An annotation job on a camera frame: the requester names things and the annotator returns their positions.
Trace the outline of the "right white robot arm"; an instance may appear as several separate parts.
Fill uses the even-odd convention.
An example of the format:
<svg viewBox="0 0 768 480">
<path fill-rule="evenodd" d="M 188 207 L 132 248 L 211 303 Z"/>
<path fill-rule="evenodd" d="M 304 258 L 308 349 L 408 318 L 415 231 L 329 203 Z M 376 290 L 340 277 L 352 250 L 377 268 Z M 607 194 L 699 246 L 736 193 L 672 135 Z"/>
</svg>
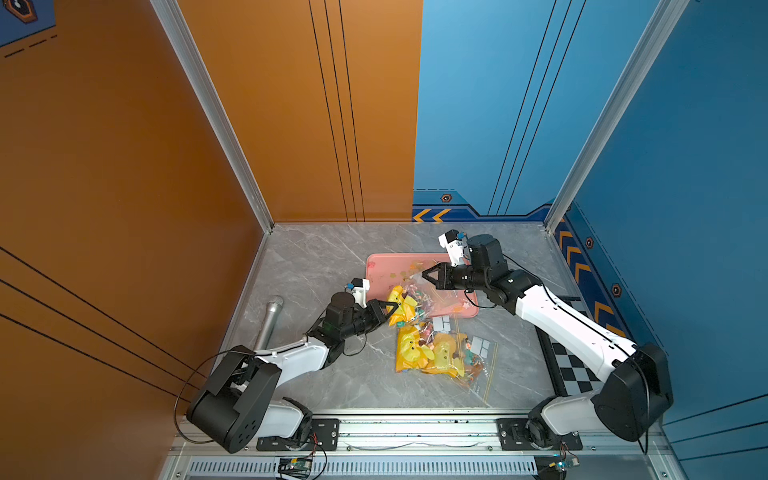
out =
<svg viewBox="0 0 768 480">
<path fill-rule="evenodd" d="M 484 293 L 492 305 L 575 354 L 602 384 L 597 391 L 551 397 L 534 407 L 525 431 L 537 448 L 550 449 L 568 434 L 590 431 L 638 442 L 673 405 L 668 358 L 660 347 L 638 345 L 567 305 L 489 234 L 469 237 L 450 230 L 439 244 L 449 259 L 423 271 L 425 280 L 438 290 Z"/>
</svg>

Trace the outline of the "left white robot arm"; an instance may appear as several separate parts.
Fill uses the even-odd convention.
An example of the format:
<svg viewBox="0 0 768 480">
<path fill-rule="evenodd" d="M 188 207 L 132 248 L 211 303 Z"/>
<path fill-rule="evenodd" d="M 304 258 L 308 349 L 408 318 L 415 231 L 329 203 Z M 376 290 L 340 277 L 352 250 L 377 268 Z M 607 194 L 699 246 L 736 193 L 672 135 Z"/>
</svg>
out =
<svg viewBox="0 0 768 480">
<path fill-rule="evenodd" d="M 313 414 L 294 399 L 275 400 L 277 388 L 329 367 L 344 353 L 347 339 L 375 331 L 397 309 L 395 302 L 373 299 L 361 305 L 353 294 L 338 292 L 300 340 L 272 350 L 238 345 L 217 353 L 220 361 L 185 418 L 229 453 L 243 450 L 254 438 L 305 446 Z"/>
</svg>

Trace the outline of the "right green circuit board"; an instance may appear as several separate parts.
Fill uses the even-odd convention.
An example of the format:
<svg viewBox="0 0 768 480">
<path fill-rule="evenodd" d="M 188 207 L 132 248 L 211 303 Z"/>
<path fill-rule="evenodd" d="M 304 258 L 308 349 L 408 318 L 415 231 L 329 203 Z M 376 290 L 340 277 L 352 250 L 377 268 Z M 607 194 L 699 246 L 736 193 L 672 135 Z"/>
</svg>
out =
<svg viewBox="0 0 768 480">
<path fill-rule="evenodd" d="M 580 466 L 578 459 L 558 460 L 555 458 L 536 457 L 537 480 L 566 480 L 568 471 Z"/>
</svg>

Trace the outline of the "clear ziploc bag with candies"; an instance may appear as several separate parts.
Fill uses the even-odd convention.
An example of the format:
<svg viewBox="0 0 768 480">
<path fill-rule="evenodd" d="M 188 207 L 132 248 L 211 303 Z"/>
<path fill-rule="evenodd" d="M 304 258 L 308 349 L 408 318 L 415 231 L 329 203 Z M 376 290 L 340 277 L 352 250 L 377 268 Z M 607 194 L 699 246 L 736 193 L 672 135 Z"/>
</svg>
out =
<svg viewBox="0 0 768 480">
<path fill-rule="evenodd" d="M 386 308 L 388 325 L 398 328 L 433 317 L 460 311 L 462 301 L 453 291 L 438 290 L 433 283 L 417 273 L 394 285 L 386 298 L 394 303 Z"/>
</svg>

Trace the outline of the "silver microphone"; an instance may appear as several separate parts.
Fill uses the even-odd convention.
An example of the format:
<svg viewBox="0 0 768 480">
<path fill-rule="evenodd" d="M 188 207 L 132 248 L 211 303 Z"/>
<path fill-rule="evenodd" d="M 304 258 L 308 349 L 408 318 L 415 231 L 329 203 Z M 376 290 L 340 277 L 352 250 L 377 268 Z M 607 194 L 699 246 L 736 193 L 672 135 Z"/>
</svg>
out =
<svg viewBox="0 0 768 480">
<path fill-rule="evenodd" d="M 256 337 L 253 349 L 264 350 L 268 347 L 278 317 L 283 309 L 284 299 L 281 296 L 273 296 L 265 306 L 265 315 L 261 329 Z"/>
</svg>

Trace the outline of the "black white checkerboard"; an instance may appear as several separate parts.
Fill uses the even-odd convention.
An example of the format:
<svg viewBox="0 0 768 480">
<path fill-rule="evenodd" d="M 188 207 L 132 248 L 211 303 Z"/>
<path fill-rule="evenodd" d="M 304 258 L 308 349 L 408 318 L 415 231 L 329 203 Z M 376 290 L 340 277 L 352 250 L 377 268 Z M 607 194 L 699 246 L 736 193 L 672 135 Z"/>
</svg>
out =
<svg viewBox="0 0 768 480">
<path fill-rule="evenodd" d="M 539 327 L 535 331 L 556 396 L 575 396 L 602 389 L 603 383 L 579 357 Z"/>
</svg>

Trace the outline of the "green circuit board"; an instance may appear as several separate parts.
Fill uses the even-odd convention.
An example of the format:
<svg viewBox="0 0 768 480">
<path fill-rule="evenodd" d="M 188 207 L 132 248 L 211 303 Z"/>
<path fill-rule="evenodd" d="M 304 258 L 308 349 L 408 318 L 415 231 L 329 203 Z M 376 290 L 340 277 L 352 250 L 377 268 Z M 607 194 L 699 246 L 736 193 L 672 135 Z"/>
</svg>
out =
<svg viewBox="0 0 768 480">
<path fill-rule="evenodd" d="M 280 458 L 277 465 L 278 479 L 309 479 L 314 460 L 311 457 Z"/>
<path fill-rule="evenodd" d="M 580 466 L 578 459 L 558 460 L 555 458 L 536 457 L 537 480 L 566 480 L 568 471 Z"/>
</svg>

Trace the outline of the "left green circuit board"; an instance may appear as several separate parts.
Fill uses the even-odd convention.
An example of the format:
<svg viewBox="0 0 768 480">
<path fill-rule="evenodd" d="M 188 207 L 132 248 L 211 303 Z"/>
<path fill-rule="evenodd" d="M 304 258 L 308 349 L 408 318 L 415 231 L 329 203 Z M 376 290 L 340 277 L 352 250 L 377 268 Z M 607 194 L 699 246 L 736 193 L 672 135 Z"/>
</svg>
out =
<svg viewBox="0 0 768 480">
<path fill-rule="evenodd" d="M 277 465 L 278 479 L 309 479 L 314 460 L 311 457 L 280 458 Z"/>
</svg>

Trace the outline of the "pink plastic tray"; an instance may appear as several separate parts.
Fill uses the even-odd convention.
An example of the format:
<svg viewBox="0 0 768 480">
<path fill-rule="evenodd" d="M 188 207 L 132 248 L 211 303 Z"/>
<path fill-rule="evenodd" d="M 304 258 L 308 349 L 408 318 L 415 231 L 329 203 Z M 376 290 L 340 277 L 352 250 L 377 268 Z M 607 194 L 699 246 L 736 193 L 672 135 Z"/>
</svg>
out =
<svg viewBox="0 0 768 480">
<path fill-rule="evenodd" d="M 480 309 L 471 301 L 477 302 L 472 293 L 466 296 L 462 290 L 437 290 L 424 280 L 421 273 L 438 263 L 447 262 L 446 253 L 378 253 L 367 259 L 365 278 L 370 281 L 367 296 L 377 300 L 386 300 L 395 286 L 407 291 L 414 290 L 414 296 L 427 310 L 428 317 L 451 315 L 458 318 L 473 318 Z"/>
</svg>

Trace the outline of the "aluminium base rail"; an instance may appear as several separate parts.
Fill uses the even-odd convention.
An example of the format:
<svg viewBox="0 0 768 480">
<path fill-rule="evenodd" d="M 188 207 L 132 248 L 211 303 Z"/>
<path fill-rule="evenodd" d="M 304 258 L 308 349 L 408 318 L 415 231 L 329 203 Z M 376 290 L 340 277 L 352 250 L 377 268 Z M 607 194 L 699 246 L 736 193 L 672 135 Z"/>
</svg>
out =
<svg viewBox="0 0 768 480">
<path fill-rule="evenodd" d="M 325 410 L 303 447 L 254 438 L 229 453 L 189 422 L 174 440 L 162 479 L 278 479 L 280 458 L 311 457 L 309 479 L 535 479 L 536 457 L 578 459 L 567 479 L 683 479 L 660 428 L 640 442 L 606 431 L 573 433 L 539 449 L 521 411 L 499 409 Z"/>
</svg>

